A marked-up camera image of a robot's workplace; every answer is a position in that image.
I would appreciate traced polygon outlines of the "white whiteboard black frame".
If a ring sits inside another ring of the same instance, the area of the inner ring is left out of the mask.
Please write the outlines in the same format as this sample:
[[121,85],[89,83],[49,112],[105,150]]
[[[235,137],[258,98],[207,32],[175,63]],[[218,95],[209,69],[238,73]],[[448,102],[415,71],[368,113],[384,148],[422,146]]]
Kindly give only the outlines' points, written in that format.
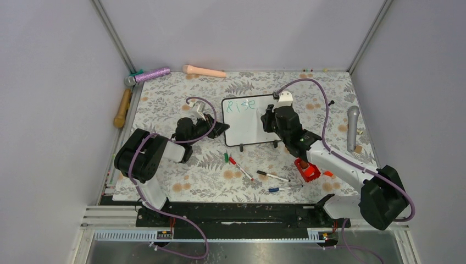
[[223,99],[223,123],[230,126],[224,133],[226,146],[280,140],[276,134],[264,132],[260,117],[256,114],[256,109],[265,113],[267,106],[276,102],[271,94]]

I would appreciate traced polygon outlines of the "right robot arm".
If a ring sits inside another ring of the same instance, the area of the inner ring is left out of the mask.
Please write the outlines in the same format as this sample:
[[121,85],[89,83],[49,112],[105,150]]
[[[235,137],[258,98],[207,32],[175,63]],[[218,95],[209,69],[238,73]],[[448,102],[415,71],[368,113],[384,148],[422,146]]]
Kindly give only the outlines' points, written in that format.
[[389,165],[376,168],[331,150],[321,136],[302,128],[293,107],[270,104],[260,119],[264,131],[275,133],[291,155],[310,168],[336,174],[358,191],[354,197],[334,195],[324,200],[315,212],[318,224],[328,227],[337,218],[362,218],[373,228],[385,230],[408,207],[398,171]]

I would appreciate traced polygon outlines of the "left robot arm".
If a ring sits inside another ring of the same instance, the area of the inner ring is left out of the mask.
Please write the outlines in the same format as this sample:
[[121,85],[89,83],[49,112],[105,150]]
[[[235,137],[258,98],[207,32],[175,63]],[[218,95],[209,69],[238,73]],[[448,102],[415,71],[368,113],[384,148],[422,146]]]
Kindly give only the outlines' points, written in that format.
[[195,142],[204,137],[215,139],[229,128],[228,124],[216,122],[210,114],[203,114],[196,122],[188,117],[179,119],[170,139],[136,129],[123,144],[115,155],[114,167],[135,185],[144,206],[151,208],[149,218],[154,224],[166,225],[171,214],[164,207],[168,198],[156,178],[161,161],[186,163]]

